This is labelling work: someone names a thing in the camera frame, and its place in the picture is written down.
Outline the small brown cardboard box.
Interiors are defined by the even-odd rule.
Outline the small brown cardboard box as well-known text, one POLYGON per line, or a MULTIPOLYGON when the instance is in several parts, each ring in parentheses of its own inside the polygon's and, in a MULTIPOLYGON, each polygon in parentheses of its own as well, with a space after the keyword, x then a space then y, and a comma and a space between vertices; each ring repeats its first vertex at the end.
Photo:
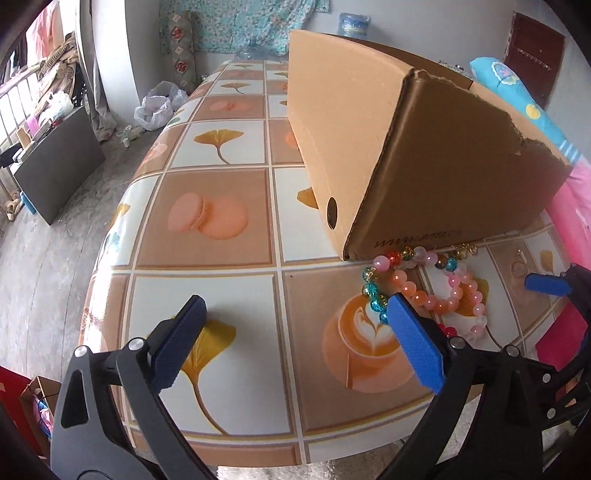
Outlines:
POLYGON ((43 376, 34 377, 20 395, 23 413, 32 431, 40 456, 50 457, 54 414, 61 383, 43 376))

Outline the red gift bag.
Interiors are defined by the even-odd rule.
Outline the red gift bag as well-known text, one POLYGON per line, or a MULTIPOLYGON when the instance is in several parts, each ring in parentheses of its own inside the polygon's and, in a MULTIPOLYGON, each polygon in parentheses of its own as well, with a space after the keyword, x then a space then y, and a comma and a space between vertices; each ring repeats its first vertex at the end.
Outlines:
POLYGON ((17 430, 33 449, 33 451, 36 454, 41 454, 42 451, 33 434, 31 426, 29 425, 20 402, 20 396, 30 383, 30 380, 23 375, 1 366, 0 383, 1 403, 5 407, 8 416, 11 418, 13 423, 16 425, 17 430))

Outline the patterned tablecloth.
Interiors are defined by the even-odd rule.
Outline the patterned tablecloth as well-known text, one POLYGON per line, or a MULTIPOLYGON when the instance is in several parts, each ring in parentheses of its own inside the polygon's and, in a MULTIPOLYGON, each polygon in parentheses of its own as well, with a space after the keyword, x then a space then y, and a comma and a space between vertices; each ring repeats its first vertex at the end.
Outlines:
POLYGON ((201 459, 273 467, 408 436, 431 396, 342 262, 287 120, 287 64, 224 63, 144 157, 101 247, 81 342, 115 350, 192 295, 208 320, 161 400, 201 459))

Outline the light blue pillow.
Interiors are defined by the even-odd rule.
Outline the light blue pillow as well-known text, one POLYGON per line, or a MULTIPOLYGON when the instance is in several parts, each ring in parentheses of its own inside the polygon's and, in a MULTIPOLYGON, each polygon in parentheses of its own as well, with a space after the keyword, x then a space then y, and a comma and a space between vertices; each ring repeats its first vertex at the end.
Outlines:
POLYGON ((587 161, 582 151, 567 139, 533 99, 524 83, 510 67, 493 57, 478 57, 470 62, 470 68, 479 83, 528 117, 572 166, 587 161))

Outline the dark red door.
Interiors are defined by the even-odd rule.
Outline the dark red door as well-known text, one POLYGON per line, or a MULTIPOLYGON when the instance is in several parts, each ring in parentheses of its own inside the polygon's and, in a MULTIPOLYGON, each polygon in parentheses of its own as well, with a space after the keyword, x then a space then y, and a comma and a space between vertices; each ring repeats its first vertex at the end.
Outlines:
POLYGON ((515 13, 504 63, 521 79, 532 98, 546 108, 557 80, 565 36, 522 13, 515 13))

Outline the dark grey cabinet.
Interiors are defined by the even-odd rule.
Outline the dark grey cabinet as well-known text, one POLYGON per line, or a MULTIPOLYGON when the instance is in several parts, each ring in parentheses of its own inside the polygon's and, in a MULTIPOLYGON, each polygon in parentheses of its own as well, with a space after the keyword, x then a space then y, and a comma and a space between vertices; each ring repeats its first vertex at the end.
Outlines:
POLYGON ((15 179, 36 212, 52 224, 104 161, 89 116, 78 107, 33 146, 16 170, 15 179))

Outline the white plastic bag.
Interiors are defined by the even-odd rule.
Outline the white plastic bag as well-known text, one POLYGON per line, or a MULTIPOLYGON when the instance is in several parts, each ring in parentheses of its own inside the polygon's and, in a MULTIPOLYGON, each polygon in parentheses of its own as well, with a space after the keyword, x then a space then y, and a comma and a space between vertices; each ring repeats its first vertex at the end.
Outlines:
POLYGON ((149 90, 134 110, 134 121, 146 131, 163 128, 175 112, 188 101, 187 93, 169 81, 162 81, 149 90))

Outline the blue water jug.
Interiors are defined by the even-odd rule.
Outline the blue water jug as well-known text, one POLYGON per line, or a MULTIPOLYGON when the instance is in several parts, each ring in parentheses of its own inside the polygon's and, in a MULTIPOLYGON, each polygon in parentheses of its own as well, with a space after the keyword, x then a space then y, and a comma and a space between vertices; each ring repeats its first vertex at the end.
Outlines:
POLYGON ((339 14, 338 34, 342 37, 366 39, 370 30, 370 16, 342 12, 339 14))

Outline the rolled patterned mat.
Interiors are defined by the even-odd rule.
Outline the rolled patterned mat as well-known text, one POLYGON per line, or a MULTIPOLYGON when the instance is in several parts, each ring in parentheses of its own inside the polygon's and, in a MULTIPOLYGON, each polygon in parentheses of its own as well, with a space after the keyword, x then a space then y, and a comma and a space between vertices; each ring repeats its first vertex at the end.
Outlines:
POLYGON ((194 63, 193 24, 190 11, 173 12, 168 19, 167 39, 176 84, 191 93, 197 87, 194 63))

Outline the teal floral wall cloth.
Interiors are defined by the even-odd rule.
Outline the teal floral wall cloth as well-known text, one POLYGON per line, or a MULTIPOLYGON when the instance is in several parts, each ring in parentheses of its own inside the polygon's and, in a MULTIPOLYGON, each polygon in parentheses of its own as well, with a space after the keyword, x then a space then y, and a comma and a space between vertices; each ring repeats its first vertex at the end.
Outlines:
POLYGON ((331 11, 329 1, 318 0, 163 0, 158 7, 160 46, 166 53, 172 16, 186 14, 194 51, 235 54, 253 45, 276 56, 287 54, 290 31, 304 28, 315 14, 331 11))

